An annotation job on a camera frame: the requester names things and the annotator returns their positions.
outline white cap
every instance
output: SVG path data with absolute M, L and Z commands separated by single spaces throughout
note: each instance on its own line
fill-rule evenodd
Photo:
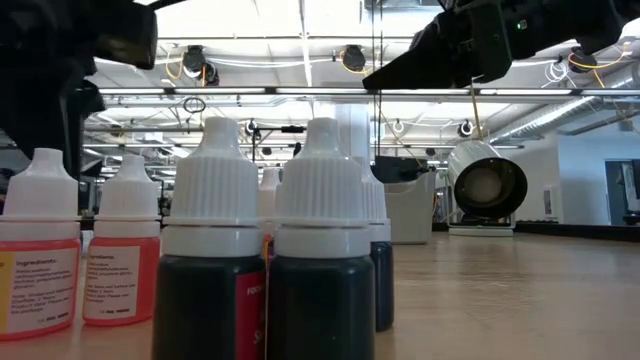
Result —
M 258 167 L 238 145 L 238 123 L 208 118 L 202 142 L 178 162 L 170 225 L 256 226 Z
M 78 219 L 78 182 L 64 170 L 62 151 L 35 149 L 29 167 L 9 181 L 0 221 Z
M 361 167 L 365 217 L 376 225 L 371 241 L 391 241 L 384 185 L 373 175 L 369 164 L 369 112 L 367 105 L 336 105 L 340 142 Z
M 267 168 L 262 174 L 262 182 L 258 189 L 258 215 L 270 221 L 276 208 L 276 188 L 280 184 L 279 169 Z
M 369 106 L 338 104 L 335 114 L 340 126 L 340 143 L 347 155 L 369 159 Z
M 96 220 L 152 221 L 158 216 L 158 184 L 144 170 L 144 158 L 126 155 L 116 176 L 102 186 Z
M 283 225 L 359 227 L 366 224 L 360 165 L 338 140 L 338 123 L 309 121 L 305 147 L 285 164 L 276 209 Z
M 338 139 L 338 123 L 309 121 L 305 147 L 285 164 L 277 190 L 278 255 L 349 258 L 370 253 L 360 165 Z
M 354 158 L 354 160 L 360 164 L 362 170 L 365 217 L 370 224 L 388 224 L 384 185 L 371 172 L 368 158 Z

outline dropper bottle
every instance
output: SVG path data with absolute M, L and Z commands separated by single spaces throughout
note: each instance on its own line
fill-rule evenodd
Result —
M 124 156 L 120 171 L 102 186 L 85 277 L 86 324 L 116 326 L 151 318 L 159 218 L 158 185 L 147 176 L 144 158 Z
M 62 151 L 35 149 L 9 181 L 0 216 L 0 340 L 70 326 L 80 256 L 78 183 Z
M 276 207 L 276 189 L 280 184 L 279 172 L 279 169 L 276 168 L 264 169 L 258 188 L 258 216 L 260 216 L 263 238 L 262 255 L 267 264 L 274 256 L 273 235 L 276 225 L 273 221 L 273 215 Z
M 369 222 L 371 260 L 375 268 L 376 332 L 393 326 L 394 279 L 391 222 L 387 218 L 384 185 L 371 172 L 370 126 L 367 105 L 336 105 L 340 142 L 361 166 L 365 217 Z
M 338 123 L 308 123 L 278 187 L 268 360 L 374 359 L 374 273 L 360 165 Z
M 258 167 L 234 120 L 209 118 L 178 162 L 153 326 L 153 360 L 264 358 L 266 266 L 260 257 Z

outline table surface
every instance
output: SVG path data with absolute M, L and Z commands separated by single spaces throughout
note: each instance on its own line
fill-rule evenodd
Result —
M 396 322 L 378 360 L 637 359 L 640 245 L 434 234 L 395 246 Z M 0 359 L 149 359 L 151 321 L 0 343 Z

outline ribbed bottle cap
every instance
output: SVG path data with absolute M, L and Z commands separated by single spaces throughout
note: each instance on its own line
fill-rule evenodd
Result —
M 364 213 L 371 224 L 388 224 L 384 185 L 371 173 L 369 164 L 369 110 L 364 104 L 335 106 L 340 142 L 349 156 L 360 164 L 364 185 Z
M 364 185 L 364 214 L 371 224 L 388 224 L 384 185 L 371 172 L 368 158 L 355 157 L 360 164 Z
M 78 220 L 78 182 L 64 170 L 62 151 L 35 149 L 29 167 L 9 181 L 1 221 Z
M 262 181 L 258 189 L 258 216 L 270 221 L 276 208 L 276 188 L 280 184 L 279 169 L 268 168 L 262 174 Z
M 238 145 L 238 123 L 208 118 L 202 142 L 178 162 L 166 224 L 255 226 L 258 167 Z
M 343 152 L 337 121 L 309 121 L 305 147 L 285 164 L 285 174 L 277 191 L 281 225 L 367 224 L 360 165 Z
M 158 216 L 158 184 L 144 170 L 144 158 L 126 155 L 116 176 L 102 186 L 96 220 L 150 221 Z

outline ceiling light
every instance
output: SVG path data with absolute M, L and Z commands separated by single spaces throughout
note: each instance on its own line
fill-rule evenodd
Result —
M 118 144 L 84 144 L 82 145 L 85 149 L 87 148 L 114 148 L 118 147 Z
M 516 149 L 524 149 L 524 145 L 496 145 L 494 146 L 496 149 L 501 150 L 516 150 Z
M 90 155 L 94 155 L 94 156 L 104 156 L 104 154 L 101 154 L 97 151 L 91 150 L 91 149 L 84 149 L 84 152 L 86 152 L 87 154 Z
M 458 135 L 462 138 L 467 138 L 473 134 L 473 125 L 469 120 L 465 120 L 462 124 L 458 126 Z
M 354 88 L 276 88 L 277 94 L 294 94 L 294 95 L 365 95 L 368 94 L 365 89 Z
M 182 95 L 206 95 L 206 94 L 224 94 L 224 95 L 242 95 L 242 94 L 264 94 L 264 88 L 176 88 L 176 94 Z
M 511 67 L 527 67 L 527 66 L 538 66 L 538 65 L 546 65 L 553 64 L 558 62 L 558 60 L 542 60 L 542 61 L 514 61 L 511 64 Z
M 404 124 L 400 122 L 400 119 L 396 119 L 396 123 L 393 124 L 393 131 L 400 133 L 404 131 Z
M 482 89 L 480 95 L 569 95 L 571 89 Z
M 382 90 L 382 95 L 469 95 L 469 89 Z
M 582 95 L 591 96 L 640 96 L 640 90 L 622 90 L 622 89 L 600 89 L 600 90 L 582 90 Z
M 162 88 L 119 88 L 119 89 L 100 89 L 102 95 L 158 95 L 164 94 Z
M 161 79 L 160 81 L 162 81 L 165 84 L 169 84 L 173 87 L 176 87 L 176 84 L 174 84 L 173 81 L 171 81 L 171 79 Z
M 159 147 L 173 147 L 173 144 L 125 144 L 126 148 L 159 148 Z
M 191 154 L 190 151 L 179 148 L 179 147 L 174 147 L 171 150 L 171 153 L 175 156 L 181 157 L 181 158 L 186 158 L 187 156 L 189 156 Z

